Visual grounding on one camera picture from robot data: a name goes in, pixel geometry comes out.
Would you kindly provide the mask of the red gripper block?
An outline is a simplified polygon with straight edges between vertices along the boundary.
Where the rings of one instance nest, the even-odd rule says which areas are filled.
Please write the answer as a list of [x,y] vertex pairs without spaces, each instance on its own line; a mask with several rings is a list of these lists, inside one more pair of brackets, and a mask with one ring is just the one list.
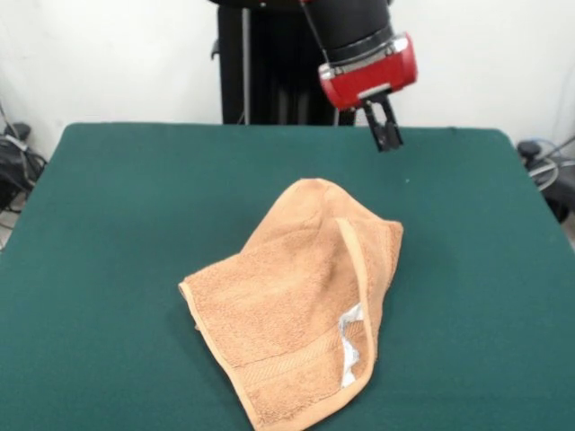
[[[355,63],[318,68],[320,85],[327,99],[337,110],[356,109],[362,101],[379,93],[398,92],[414,84],[418,66],[414,46],[408,33],[393,36],[377,51]],[[385,123],[376,117],[374,103],[364,101],[364,112],[377,150],[398,149],[403,139],[387,95],[381,99]]]

